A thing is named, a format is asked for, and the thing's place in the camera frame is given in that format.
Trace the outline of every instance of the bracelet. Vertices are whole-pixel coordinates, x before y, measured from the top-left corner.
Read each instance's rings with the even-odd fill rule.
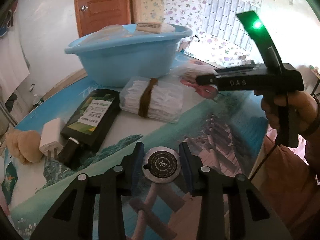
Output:
[[[316,117],[316,119],[309,125],[309,127],[307,128],[307,130],[305,130],[304,132],[300,133],[303,137],[309,136],[309,135],[313,134],[313,133],[319,128],[319,125],[320,125],[320,103],[319,103],[318,98],[314,97],[314,99],[316,100],[317,105],[318,105],[317,117]]]

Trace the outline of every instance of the black bottle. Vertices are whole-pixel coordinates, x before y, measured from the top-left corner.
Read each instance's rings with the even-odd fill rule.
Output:
[[[61,135],[68,141],[57,160],[74,169],[83,152],[97,153],[120,112],[119,103],[117,91],[92,91],[63,127]]]

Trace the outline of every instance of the door handle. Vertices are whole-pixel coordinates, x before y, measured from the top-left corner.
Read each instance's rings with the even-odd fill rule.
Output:
[[[84,6],[81,7],[81,10],[82,10],[82,11],[86,11],[87,9],[88,9],[88,6],[87,6],[87,5],[84,5]]]

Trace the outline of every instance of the light blue plastic basin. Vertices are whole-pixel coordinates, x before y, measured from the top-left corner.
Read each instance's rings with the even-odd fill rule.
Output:
[[[133,36],[80,44],[87,36],[69,44],[66,54],[76,54],[88,76],[98,84],[123,87],[132,76],[158,78],[169,72],[177,43],[192,35],[187,27],[173,25],[174,33]],[[136,24],[123,25],[134,32]]]

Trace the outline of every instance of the wooden door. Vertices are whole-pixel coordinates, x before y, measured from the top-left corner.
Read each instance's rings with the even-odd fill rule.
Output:
[[[130,0],[75,0],[79,36],[113,24],[130,24]]]

